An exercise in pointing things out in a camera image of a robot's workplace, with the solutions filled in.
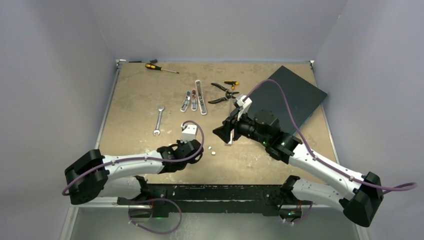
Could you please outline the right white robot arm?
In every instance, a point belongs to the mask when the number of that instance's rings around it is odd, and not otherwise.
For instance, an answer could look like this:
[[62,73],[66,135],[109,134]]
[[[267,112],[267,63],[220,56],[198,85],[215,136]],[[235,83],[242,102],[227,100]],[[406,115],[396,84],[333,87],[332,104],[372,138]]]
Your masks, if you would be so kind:
[[315,202],[341,211],[351,222],[369,227],[383,199],[381,179],[373,172],[363,174],[343,167],[314,150],[299,138],[281,130],[279,119],[270,110],[260,110],[253,118],[235,109],[222,126],[212,131],[225,143],[241,136],[264,146],[270,157],[300,168],[323,181],[311,183],[291,175],[280,196],[288,204],[296,200]]

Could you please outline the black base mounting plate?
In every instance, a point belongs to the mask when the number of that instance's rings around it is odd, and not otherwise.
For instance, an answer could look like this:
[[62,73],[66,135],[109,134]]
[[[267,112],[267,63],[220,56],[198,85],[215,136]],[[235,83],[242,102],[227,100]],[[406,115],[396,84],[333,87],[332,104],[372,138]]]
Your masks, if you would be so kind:
[[141,188],[132,199],[118,197],[117,205],[128,206],[130,215],[143,218],[144,209],[153,218],[171,213],[283,215],[284,208],[309,207],[310,201],[298,200],[281,185],[236,184],[160,184]]

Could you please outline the silver open-end wrench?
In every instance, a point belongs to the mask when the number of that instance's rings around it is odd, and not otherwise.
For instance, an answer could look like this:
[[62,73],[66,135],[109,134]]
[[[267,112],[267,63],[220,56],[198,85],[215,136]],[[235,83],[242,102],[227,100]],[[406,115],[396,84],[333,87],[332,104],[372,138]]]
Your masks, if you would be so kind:
[[162,120],[163,112],[165,110],[165,106],[160,105],[158,106],[157,110],[158,110],[157,121],[156,121],[155,129],[152,132],[154,136],[159,136],[161,134],[160,126],[161,126],[161,120]]

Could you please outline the silver stapler magazine tray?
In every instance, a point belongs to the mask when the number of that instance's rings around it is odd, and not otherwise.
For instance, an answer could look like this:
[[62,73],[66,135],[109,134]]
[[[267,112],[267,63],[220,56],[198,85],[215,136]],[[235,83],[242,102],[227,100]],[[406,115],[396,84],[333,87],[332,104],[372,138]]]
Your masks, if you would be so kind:
[[186,95],[185,95],[185,99],[183,100],[183,102],[182,102],[182,106],[181,106],[181,108],[180,108],[180,111],[181,112],[186,112],[187,111],[187,109],[188,109],[188,107],[189,107],[189,103],[190,103],[190,101],[191,101],[191,91],[187,91],[186,92]]

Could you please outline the red silver stapler insert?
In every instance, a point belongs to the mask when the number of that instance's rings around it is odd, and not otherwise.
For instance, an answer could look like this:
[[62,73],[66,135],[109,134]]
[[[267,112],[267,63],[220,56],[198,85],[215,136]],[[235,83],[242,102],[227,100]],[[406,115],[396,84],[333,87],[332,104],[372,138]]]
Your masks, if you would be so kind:
[[191,110],[192,111],[196,111],[198,109],[198,100],[197,100],[197,92],[196,90],[193,88],[191,91]]

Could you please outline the small yellow black screwdriver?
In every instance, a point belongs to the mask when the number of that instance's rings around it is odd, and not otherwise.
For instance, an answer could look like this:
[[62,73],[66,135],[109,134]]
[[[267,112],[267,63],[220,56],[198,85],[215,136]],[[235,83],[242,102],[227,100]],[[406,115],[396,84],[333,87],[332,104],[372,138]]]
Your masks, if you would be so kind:
[[226,85],[230,85],[232,90],[234,90],[235,87],[239,85],[238,81],[229,81],[228,80],[228,81],[224,81],[223,83],[226,84]]

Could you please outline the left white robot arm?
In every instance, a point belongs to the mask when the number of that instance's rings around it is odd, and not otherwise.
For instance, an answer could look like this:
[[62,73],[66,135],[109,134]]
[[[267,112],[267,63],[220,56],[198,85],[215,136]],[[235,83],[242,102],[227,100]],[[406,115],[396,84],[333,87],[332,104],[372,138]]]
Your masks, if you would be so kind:
[[143,175],[182,171],[187,165],[197,163],[203,152],[204,141],[197,139],[178,140],[134,155],[103,155],[99,149],[91,149],[65,169],[66,187],[62,195],[68,196],[73,205],[98,197],[121,197],[142,205],[149,199],[149,191],[143,187]]

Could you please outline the black flat box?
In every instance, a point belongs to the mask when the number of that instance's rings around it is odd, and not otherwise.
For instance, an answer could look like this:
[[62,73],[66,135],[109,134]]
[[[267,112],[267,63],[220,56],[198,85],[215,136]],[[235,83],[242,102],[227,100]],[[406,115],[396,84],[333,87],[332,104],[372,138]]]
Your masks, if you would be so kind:
[[305,123],[328,96],[326,92],[284,66],[274,72],[269,79],[276,83],[267,81],[250,95],[252,104],[248,115],[252,119],[261,110],[272,111],[279,119],[281,130],[292,135],[297,130],[292,124],[283,95],[277,85],[284,91],[292,117],[298,127]]

